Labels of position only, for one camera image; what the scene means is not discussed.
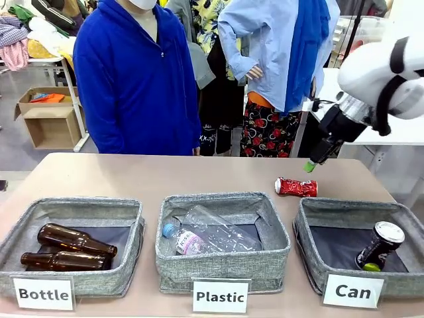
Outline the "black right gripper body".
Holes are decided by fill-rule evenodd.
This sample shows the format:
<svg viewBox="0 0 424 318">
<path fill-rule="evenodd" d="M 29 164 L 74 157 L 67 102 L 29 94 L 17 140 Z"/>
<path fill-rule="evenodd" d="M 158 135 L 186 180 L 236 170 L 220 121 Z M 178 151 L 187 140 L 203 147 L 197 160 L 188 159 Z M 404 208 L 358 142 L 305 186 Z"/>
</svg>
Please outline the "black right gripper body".
<svg viewBox="0 0 424 318">
<path fill-rule="evenodd" d="M 349 119 L 338 106 L 332 106 L 319 123 L 319 129 L 336 140 L 354 142 L 365 130 L 366 125 Z"/>
</svg>

